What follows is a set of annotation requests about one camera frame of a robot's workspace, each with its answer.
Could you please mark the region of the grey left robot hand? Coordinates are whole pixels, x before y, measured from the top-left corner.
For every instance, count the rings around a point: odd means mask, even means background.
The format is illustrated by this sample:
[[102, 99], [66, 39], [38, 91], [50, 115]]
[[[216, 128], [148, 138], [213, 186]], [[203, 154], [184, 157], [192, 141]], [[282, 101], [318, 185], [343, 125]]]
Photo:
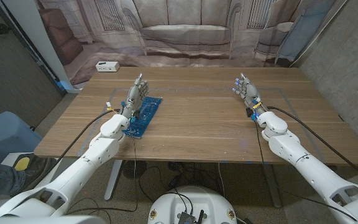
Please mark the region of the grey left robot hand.
[[142, 80], [142, 74], [135, 79], [134, 84], [130, 87], [126, 101], [122, 108], [121, 115], [130, 118], [136, 111], [139, 111], [144, 98], [149, 93], [149, 84], [147, 80]]

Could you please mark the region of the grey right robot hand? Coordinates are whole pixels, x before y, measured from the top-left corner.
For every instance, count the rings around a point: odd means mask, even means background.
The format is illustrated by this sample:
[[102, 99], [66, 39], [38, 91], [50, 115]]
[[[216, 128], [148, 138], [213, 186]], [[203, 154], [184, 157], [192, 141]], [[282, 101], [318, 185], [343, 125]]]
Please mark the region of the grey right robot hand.
[[262, 113], [267, 112], [258, 89], [244, 73], [241, 73], [240, 78], [236, 78], [235, 85], [232, 91], [244, 101], [249, 118], [256, 120]]

